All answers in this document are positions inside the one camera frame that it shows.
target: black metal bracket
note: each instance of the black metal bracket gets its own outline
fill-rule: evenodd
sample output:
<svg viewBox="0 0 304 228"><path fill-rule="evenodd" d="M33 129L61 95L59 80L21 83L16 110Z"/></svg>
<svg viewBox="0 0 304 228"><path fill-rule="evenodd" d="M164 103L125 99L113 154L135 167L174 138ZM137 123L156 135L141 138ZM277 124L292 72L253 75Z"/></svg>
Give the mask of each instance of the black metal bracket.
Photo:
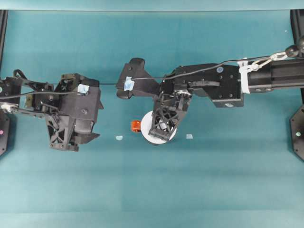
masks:
<svg viewBox="0 0 304 228"><path fill-rule="evenodd" d="M304 9L290 11L291 27L294 43L304 35ZM304 104L304 88L301 88L302 103ZM290 118L291 137L294 152L304 160L304 105Z"/></svg>
<svg viewBox="0 0 304 228"><path fill-rule="evenodd" d="M6 25L8 20L8 10L0 10L0 70L2 65L2 56L4 49ZM8 146L8 137L10 133L10 119L0 110L0 155L2 155Z"/></svg>

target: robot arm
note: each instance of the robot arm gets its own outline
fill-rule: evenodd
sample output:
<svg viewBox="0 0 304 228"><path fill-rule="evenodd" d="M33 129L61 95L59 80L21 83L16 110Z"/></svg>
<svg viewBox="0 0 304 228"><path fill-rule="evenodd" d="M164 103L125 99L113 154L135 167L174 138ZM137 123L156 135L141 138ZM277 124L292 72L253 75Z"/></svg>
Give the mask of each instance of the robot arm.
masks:
<svg viewBox="0 0 304 228"><path fill-rule="evenodd" d="M180 66L170 75L159 78L160 83L144 70L143 59L132 59L116 84L117 96L123 99L133 95L151 96L153 111L142 119L141 131L153 144L166 143L176 133L193 95L209 97L218 108L232 108L244 105L244 93L304 87L304 61L284 60L297 57L303 47L304 38L301 38L297 46L290 46L285 52L250 62L239 60L239 67L225 64ZM134 82L133 89L126 88L128 80ZM301 156L304 159L304 140Z"/></svg>
<svg viewBox="0 0 304 228"><path fill-rule="evenodd" d="M21 94L23 86L33 91ZM54 89L52 84L30 81L22 71L15 70L13 77L0 81L0 91L0 108L4 113L45 118L50 148L78 151L79 144L99 136L92 132L98 110L103 109L97 80L66 74ZM20 107L22 96L26 96L25 108Z"/></svg>

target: light blue fragment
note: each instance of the light blue fragment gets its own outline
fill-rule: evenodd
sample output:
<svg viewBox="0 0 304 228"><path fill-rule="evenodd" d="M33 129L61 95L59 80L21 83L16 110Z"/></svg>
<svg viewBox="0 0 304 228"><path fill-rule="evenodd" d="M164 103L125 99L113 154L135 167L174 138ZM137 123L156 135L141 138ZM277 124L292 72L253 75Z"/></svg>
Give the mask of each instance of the light blue fragment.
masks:
<svg viewBox="0 0 304 228"><path fill-rule="evenodd" d="M125 83L124 83L124 91L132 91L134 87L134 81L131 80L132 77L126 77Z"/></svg>

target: black cable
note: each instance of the black cable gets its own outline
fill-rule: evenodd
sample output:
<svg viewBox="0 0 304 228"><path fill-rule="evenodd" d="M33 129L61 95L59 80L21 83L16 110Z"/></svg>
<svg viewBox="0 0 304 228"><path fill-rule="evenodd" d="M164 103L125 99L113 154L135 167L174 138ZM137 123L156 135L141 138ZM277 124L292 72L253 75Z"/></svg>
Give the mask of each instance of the black cable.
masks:
<svg viewBox="0 0 304 228"><path fill-rule="evenodd" d="M54 94L54 95L77 94L77 95L85 95L85 94L78 93L78 92L52 92L52 91L45 91L45 92L28 92L28 93L24 93L24 94L17 94L17 95L10 95L10 96L1 96L0 100L12 99L12 98L22 97L22 96L26 96L26 95L33 95L33 94Z"/></svg>
<svg viewBox="0 0 304 228"><path fill-rule="evenodd" d="M242 58L242 59L226 60L224 62L221 62L221 63L219 63L217 65L214 65L214 66L211 66L211 67L199 69L199 70L196 70L196 71L191 71L191 72L184 73L184 74L174 75L174 76L171 76L171 77L168 77L168 76L164 76L164 77L138 77L138 78L132 78L132 81L134 81L134 80L144 80L144 79L171 80L171 79L174 79L174 78L177 78L177 77L182 77L182 76L187 76L187 75L193 75L193 74L196 74L196 73L202 72L202 71L213 70L215 68L218 68L218 67L224 65L225 63L244 62L244 61L259 60L259 59L268 59L269 57L270 56L261 56L261 57L246 58L246 59Z"/></svg>
<svg viewBox="0 0 304 228"><path fill-rule="evenodd" d="M24 73L22 72L22 70L16 69L13 71L13 76L14 77L22 77L23 79L27 80L27 77L25 77Z"/></svg>
<svg viewBox="0 0 304 228"><path fill-rule="evenodd" d="M111 86L111 85L116 85L116 83L99 83L102 86Z"/></svg>

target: small white piece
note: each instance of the small white piece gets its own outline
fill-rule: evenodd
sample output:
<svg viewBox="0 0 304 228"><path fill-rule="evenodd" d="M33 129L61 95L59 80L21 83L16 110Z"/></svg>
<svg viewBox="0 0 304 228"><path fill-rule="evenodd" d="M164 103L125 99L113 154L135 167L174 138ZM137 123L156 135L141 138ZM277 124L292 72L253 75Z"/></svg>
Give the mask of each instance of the small white piece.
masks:
<svg viewBox="0 0 304 228"><path fill-rule="evenodd" d="M124 91L132 91L135 82L131 80L132 77L126 77L125 83L124 83Z"/></svg>
<svg viewBox="0 0 304 228"><path fill-rule="evenodd" d="M237 64L239 65L239 72L241 74L242 93L250 94L248 86L248 61L239 61Z"/></svg>
<svg viewBox="0 0 304 228"><path fill-rule="evenodd" d="M193 139L193 135L192 134L186 134L186 139Z"/></svg>
<svg viewBox="0 0 304 228"><path fill-rule="evenodd" d="M124 137L122 135L116 136L116 140L121 141Z"/></svg>
<svg viewBox="0 0 304 228"><path fill-rule="evenodd" d="M89 88L90 88L90 86L88 86L88 85L79 84L78 88L77 88L77 92L86 94L89 91Z"/></svg>

